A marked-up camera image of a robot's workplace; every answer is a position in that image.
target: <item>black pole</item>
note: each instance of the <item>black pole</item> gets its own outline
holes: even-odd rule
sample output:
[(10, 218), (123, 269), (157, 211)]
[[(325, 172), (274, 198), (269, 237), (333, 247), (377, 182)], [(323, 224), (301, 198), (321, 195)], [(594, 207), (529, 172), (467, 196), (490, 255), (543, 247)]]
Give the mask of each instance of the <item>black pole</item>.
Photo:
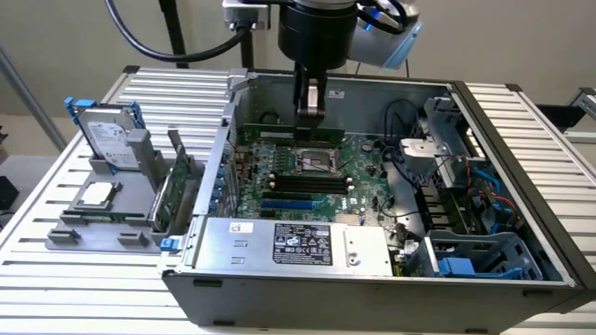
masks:
[[(158, 0), (158, 7), (163, 13), (165, 26), (167, 27), (169, 43), (173, 54), (186, 54), (183, 47), (182, 29), (179, 18), (177, 17), (175, 0)], [(187, 68), (187, 63), (175, 63), (177, 68)]]
[(254, 68), (254, 53), (251, 50), (251, 33), (247, 33), (239, 41), (239, 56), (242, 58), (242, 67)]

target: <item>warning label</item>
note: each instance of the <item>warning label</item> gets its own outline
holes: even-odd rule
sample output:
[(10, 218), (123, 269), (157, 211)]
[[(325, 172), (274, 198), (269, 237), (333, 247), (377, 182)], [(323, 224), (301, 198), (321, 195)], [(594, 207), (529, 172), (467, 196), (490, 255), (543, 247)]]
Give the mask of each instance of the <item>warning label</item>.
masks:
[(333, 265), (329, 226), (275, 223), (273, 261), (277, 264)]

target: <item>blue clip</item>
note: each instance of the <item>blue clip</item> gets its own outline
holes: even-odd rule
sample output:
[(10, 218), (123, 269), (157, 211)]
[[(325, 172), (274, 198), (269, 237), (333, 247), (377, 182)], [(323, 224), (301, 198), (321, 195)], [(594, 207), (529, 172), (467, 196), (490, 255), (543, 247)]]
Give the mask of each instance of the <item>blue clip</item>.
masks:
[(178, 239), (162, 239), (161, 240), (161, 244), (158, 245), (158, 249), (161, 251), (178, 251), (179, 249), (177, 248), (179, 244), (179, 240)]
[(74, 98), (69, 96), (66, 99), (63, 99), (63, 105), (66, 105), (66, 112), (70, 115), (71, 122), (74, 122), (74, 125), (78, 125), (78, 117), (75, 116), (74, 107), (71, 106), (71, 101)]
[(469, 258), (445, 257), (438, 261), (439, 274), (445, 277), (473, 278), (475, 276), (474, 267)]
[(469, 258), (445, 257), (438, 261), (439, 274), (453, 278), (519, 279), (522, 269), (514, 267), (502, 273), (475, 272)]
[(119, 171), (118, 167), (114, 166), (111, 163), (107, 163), (107, 162), (106, 162), (106, 164), (107, 164), (109, 171), (111, 172), (111, 174), (118, 173), (118, 171)]
[(81, 99), (75, 101), (74, 107), (90, 108), (94, 106), (94, 100)]
[(142, 129), (145, 129), (145, 121), (142, 120), (142, 114), (139, 113), (139, 106), (138, 106), (137, 102), (131, 101), (127, 104), (127, 107), (131, 109), (131, 114), (134, 116), (134, 122)]

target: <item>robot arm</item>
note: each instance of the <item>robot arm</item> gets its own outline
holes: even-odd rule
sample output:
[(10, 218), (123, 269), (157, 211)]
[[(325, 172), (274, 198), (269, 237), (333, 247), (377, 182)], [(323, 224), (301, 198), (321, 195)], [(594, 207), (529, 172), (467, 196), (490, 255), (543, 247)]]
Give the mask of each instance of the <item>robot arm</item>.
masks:
[(415, 0), (223, 0), (227, 23), (269, 28), (279, 5), (277, 45), (294, 61), (294, 125), (307, 137), (325, 117), (326, 71), (347, 59), (397, 69), (422, 28)]

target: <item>green circuit board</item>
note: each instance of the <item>green circuit board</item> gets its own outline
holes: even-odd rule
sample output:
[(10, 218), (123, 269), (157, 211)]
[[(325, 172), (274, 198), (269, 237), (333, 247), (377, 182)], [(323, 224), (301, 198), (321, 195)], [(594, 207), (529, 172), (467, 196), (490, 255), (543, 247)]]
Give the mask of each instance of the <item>green circuit board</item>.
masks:
[[(327, 148), (278, 145), (275, 141), (263, 138), (253, 142), (249, 140), (238, 147), (235, 157), (239, 179), (237, 218), (259, 218), (262, 194), (270, 191), (269, 175), (274, 172), (281, 176), (349, 177), (353, 185), (347, 194), (307, 193), (311, 196), (313, 210), (274, 209), (275, 219), (333, 222), (337, 214), (357, 214), (375, 220), (371, 200), (375, 197), (378, 203), (382, 203), (390, 189), (386, 177), (382, 177), (386, 173), (382, 173), (381, 150), (373, 147), (373, 139), (363, 135), (346, 135), (339, 147), (331, 145)], [(365, 144), (371, 147), (370, 152), (362, 150)], [(330, 157), (333, 168), (326, 172), (305, 165), (301, 157), (306, 155), (313, 155), (314, 158), (317, 155)]]

